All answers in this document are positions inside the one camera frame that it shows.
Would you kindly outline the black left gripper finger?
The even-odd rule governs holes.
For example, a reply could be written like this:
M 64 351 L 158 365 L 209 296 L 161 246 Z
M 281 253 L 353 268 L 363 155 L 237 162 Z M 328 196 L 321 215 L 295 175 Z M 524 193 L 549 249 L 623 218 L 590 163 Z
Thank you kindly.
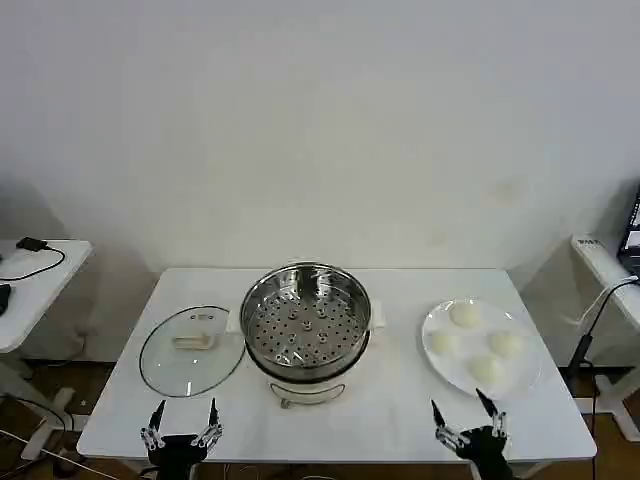
M 146 448 L 163 448 L 165 443 L 159 434 L 160 424 L 166 401 L 162 400 L 152 413 L 147 427 L 140 430 L 141 439 Z
M 214 447 L 223 434 L 223 426 L 219 420 L 219 411 L 216 406 L 216 399 L 213 398 L 210 404 L 208 424 L 192 441 L 193 446 Z

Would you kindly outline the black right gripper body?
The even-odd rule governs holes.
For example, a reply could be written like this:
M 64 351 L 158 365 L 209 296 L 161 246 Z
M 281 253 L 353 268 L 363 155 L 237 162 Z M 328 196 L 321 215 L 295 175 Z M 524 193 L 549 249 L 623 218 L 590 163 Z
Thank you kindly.
M 471 461 L 482 480 L 513 480 L 514 474 L 503 456 L 506 437 L 492 434 L 491 426 L 460 433 L 461 443 L 455 449 L 459 458 Z

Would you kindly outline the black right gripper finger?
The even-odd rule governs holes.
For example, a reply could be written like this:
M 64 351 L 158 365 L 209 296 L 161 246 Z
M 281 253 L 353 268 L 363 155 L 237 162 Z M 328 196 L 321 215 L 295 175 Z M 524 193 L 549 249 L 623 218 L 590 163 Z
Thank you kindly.
M 506 413 L 500 411 L 494 401 L 487 395 L 485 395 L 480 389 L 476 389 L 476 393 L 485 411 L 492 420 L 492 436 L 496 438 L 507 439 L 508 435 L 506 429 Z
M 459 454 L 469 443 L 469 439 L 456 429 L 450 427 L 436 402 L 431 400 L 433 420 L 436 425 L 435 438 L 450 451 Z

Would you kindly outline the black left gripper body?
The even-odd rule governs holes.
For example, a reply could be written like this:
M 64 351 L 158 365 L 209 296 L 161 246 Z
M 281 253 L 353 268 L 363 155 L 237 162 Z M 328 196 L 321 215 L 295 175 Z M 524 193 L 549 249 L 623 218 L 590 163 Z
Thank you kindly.
M 168 435 L 152 440 L 147 454 L 157 480 L 189 480 L 208 450 L 195 434 Z

